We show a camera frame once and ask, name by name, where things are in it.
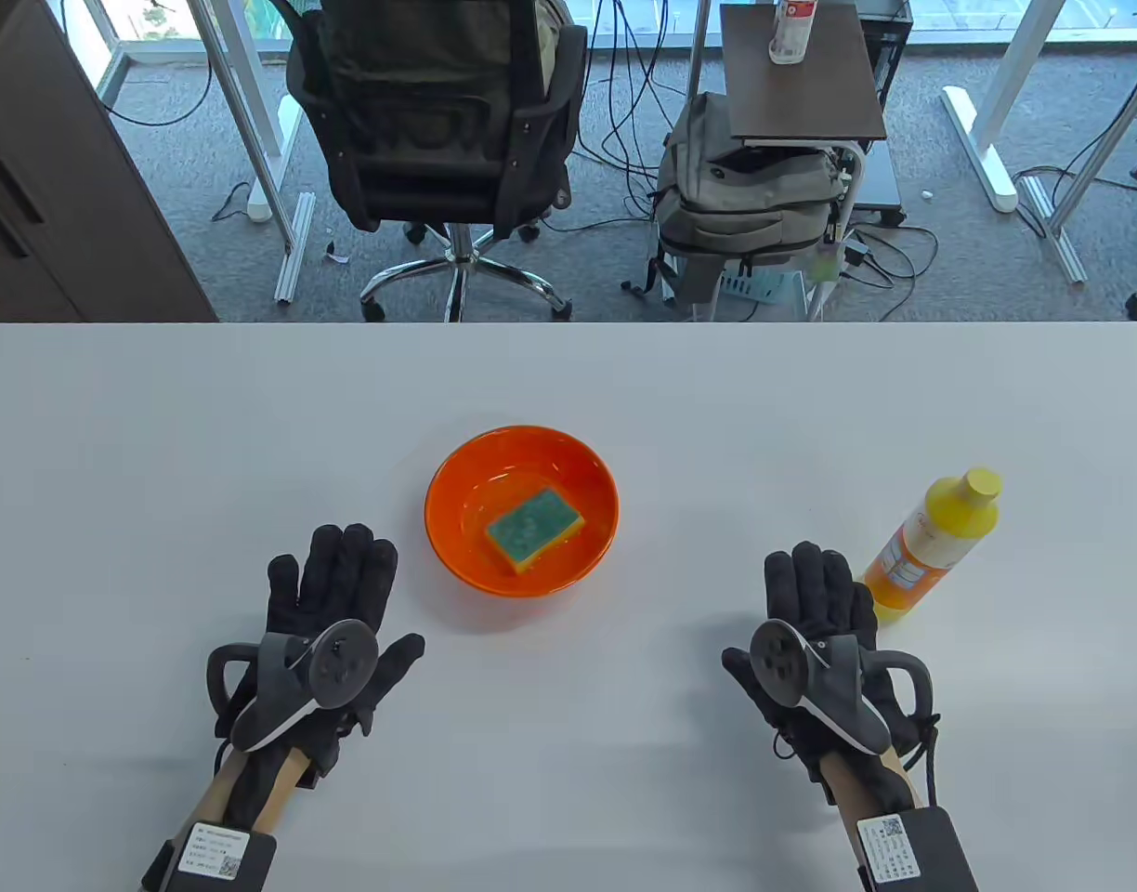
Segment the person's left hand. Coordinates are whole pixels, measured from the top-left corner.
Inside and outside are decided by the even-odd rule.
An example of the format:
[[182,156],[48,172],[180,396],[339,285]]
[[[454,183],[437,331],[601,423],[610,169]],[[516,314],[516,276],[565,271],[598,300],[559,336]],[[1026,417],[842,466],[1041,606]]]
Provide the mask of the person's left hand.
[[327,776],[343,739],[370,735],[377,706],[423,657],[420,634],[377,642],[396,564],[396,547],[360,523],[318,527],[304,562],[269,561],[260,640],[217,647],[206,665],[215,735],[244,755],[246,786],[268,787],[294,760],[298,784]]

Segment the person's right hand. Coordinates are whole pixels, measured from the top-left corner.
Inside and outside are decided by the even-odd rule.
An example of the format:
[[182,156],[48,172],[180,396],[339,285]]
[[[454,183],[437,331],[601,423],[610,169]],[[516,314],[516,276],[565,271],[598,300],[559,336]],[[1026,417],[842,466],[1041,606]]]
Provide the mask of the person's right hand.
[[[792,551],[765,557],[765,603],[769,619],[788,622],[803,637],[854,636],[858,647],[877,649],[879,624],[873,597],[866,584],[855,581],[847,560],[832,549],[802,541]],[[792,748],[810,780],[828,789],[832,782],[822,760],[838,755],[850,777],[891,810],[912,807],[913,795],[901,769],[887,767],[878,756],[863,755],[849,747],[818,717],[802,708],[782,708],[767,697],[752,672],[752,658],[744,649],[723,649],[721,664],[739,687],[752,698],[767,725]]]

